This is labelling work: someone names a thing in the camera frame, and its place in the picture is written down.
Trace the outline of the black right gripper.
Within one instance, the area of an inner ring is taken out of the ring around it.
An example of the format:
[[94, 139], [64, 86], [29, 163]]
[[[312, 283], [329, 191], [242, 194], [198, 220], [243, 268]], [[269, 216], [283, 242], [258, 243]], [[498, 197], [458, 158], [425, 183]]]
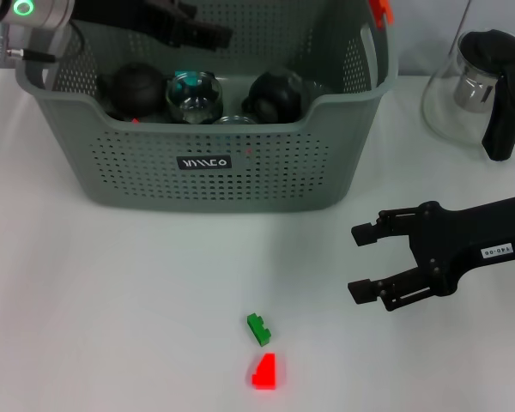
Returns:
[[348, 284], [357, 305], [381, 300], [392, 312], [454, 294], [471, 270], [515, 260], [515, 197], [461, 210], [444, 209], [436, 201], [381, 210], [375, 224], [355, 226], [351, 233], [358, 246], [397, 236], [409, 239], [419, 268]]

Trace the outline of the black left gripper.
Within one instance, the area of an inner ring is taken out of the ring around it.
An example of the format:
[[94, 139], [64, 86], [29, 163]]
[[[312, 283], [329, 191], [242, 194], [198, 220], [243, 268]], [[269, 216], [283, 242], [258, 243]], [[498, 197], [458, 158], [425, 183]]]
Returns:
[[183, 1], [80, 0], [71, 19], [143, 33], [166, 45], [215, 51], [228, 48], [233, 30], [194, 21], [197, 6]]

